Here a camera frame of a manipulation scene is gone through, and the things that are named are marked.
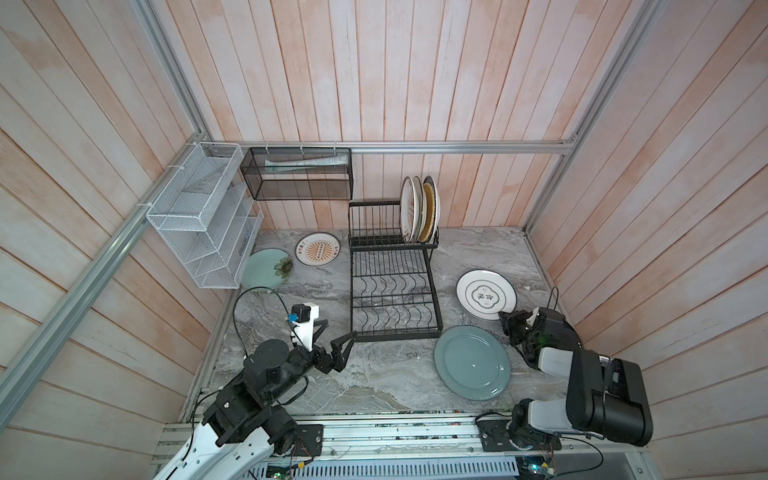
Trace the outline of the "cream plate with berry sprigs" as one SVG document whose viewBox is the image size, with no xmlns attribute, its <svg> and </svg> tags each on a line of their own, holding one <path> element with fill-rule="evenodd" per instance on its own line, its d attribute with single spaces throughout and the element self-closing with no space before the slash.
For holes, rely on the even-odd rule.
<svg viewBox="0 0 768 480">
<path fill-rule="evenodd" d="M 415 188 L 414 208 L 413 208 L 413 228 L 411 235 L 412 243 L 419 243 L 426 216 L 426 199 L 423 183 L 418 176 L 412 178 L 412 185 Z"/>
</svg>

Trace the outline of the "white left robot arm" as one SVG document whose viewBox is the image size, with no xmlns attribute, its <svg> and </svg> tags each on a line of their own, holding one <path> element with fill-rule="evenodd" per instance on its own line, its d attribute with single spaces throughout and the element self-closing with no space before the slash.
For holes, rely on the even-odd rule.
<svg viewBox="0 0 768 480">
<path fill-rule="evenodd" d="M 342 371 L 356 339 L 356 332 L 338 337 L 330 351 L 297 341 L 262 342 L 155 477 L 241 479 L 273 454 L 287 453 L 298 440 L 298 425 L 279 398 L 312 369 Z"/>
</svg>

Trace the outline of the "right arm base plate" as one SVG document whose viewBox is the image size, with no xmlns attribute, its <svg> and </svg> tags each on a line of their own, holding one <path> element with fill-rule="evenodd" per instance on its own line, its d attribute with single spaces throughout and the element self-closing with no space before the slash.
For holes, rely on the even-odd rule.
<svg viewBox="0 0 768 480">
<path fill-rule="evenodd" d="M 560 439 L 552 434 L 518 425 L 502 417 L 483 417 L 475 421 L 484 452 L 511 451 L 558 451 L 562 449 Z"/>
</svg>

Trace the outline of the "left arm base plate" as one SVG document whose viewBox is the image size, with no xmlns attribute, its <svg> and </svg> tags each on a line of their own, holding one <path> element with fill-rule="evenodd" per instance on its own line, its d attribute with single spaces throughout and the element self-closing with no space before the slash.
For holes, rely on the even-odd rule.
<svg viewBox="0 0 768 480">
<path fill-rule="evenodd" d="M 283 440 L 282 456 L 318 457 L 322 454 L 324 426 L 319 423 L 291 427 Z"/>
</svg>

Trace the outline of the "white plate dark green rim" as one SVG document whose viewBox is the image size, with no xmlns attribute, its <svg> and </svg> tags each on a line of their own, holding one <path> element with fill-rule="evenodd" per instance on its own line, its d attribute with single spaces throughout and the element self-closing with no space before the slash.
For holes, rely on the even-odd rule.
<svg viewBox="0 0 768 480">
<path fill-rule="evenodd" d="M 437 236 L 438 224 L 441 216 L 440 195 L 437 188 L 437 184 L 430 175 L 426 177 L 425 185 L 429 185 L 432 191 L 431 197 L 433 200 L 433 215 L 432 215 L 432 222 L 431 222 L 430 235 L 428 237 L 428 242 L 433 243 Z"/>
</svg>

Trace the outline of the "black wire dish rack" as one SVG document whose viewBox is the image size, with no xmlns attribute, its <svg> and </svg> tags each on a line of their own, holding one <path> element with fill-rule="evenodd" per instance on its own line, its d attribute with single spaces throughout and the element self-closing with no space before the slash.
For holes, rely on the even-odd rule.
<svg viewBox="0 0 768 480">
<path fill-rule="evenodd" d="M 437 338 L 442 313 L 426 243 L 404 242 L 397 200 L 352 201 L 348 206 L 350 330 L 358 342 Z"/>
</svg>

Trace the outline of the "large grey-green plate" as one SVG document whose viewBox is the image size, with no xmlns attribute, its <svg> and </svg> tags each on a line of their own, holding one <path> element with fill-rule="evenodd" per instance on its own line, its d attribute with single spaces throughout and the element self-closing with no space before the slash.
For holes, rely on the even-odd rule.
<svg viewBox="0 0 768 480">
<path fill-rule="evenodd" d="M 440 379 L 471 401 L 500 396 L 509 384 L 511 364 L 504 346 L 476 326 L 455 326 L 437 340 L 434 362 Z"/>
</svg>

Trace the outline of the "yellow woven plate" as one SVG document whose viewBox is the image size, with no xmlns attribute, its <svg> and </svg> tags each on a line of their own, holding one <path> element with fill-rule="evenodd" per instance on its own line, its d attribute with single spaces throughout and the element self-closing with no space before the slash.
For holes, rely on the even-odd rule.
<svg viewBox="0 0 768 480">
<path fill-rule="evenodd" d="M 432 215 L 433 215 L 433 200 L 431 197 L 432 195 L 431 187 L 429 185 L 425 185 L 425 180 L 423 182 L 423 188 L 425 191 L 425 199 L 426 199 L 426 216 L 425 216 L 425 221 L 423 225 L 423 230 L 419 240 L 420 240 L 420 243 L 427 243 L 428 237 L 430 235 L 430 227 L 431 227 Z"/>
</svg>

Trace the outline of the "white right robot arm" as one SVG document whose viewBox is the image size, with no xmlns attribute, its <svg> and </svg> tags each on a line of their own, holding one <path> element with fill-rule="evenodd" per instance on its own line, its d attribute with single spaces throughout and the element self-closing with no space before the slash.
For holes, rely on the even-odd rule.
<svg viewBox="0 0 768 480">
<path fill-rule="evenodd" d="M 636 363 L 586 349 L 565 316 L 550 308 L 501 312 L 499 318 L 528 366 L 567 380 L 563 398 L 524 399 L 513 408 L 506 429 L 515 448 L 558 449 L 559 437 L 569 434 L 637 447 L 650 442 L 653 420 Z"/>
</svg>

